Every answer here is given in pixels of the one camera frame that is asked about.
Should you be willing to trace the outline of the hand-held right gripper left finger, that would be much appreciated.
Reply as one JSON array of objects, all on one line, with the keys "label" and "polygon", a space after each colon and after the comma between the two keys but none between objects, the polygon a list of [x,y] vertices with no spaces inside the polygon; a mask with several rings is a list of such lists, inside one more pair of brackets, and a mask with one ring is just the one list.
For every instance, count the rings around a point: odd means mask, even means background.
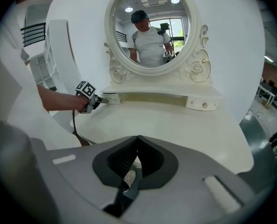
[{"label": "hand-held right gripper left finger", "polygon": [[107,186],[120,187],[137,158],[137,136],[128,136],[95,145],[102,148],[93,159],[92,168]]}]

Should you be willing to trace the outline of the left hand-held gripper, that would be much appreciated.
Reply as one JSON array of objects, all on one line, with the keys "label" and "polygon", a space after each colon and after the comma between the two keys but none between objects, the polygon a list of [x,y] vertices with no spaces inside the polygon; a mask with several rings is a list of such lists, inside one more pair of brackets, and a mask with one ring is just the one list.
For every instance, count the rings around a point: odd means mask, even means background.
[{"label": "left hand-held gripper", "polygon": [[108,104],[109,100],[95,94],[96,88],[87,81],[81,81],[75,89],[76,96],[86,97],[89,102],[85,104],[80,113],[91,113],[100,104]]}]

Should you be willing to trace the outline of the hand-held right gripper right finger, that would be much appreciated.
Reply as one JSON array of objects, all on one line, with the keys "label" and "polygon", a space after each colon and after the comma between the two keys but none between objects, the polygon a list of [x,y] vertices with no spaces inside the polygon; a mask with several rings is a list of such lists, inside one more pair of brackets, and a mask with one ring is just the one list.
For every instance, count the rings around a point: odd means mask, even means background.
[{"label": "hand-held right gripper right finger", "polygon": [[137,137],[137,157],[142,167],[142,179],[138,189],[159,189],[167,184],[176,174],[179,162],[177,157],[143,136]]}]

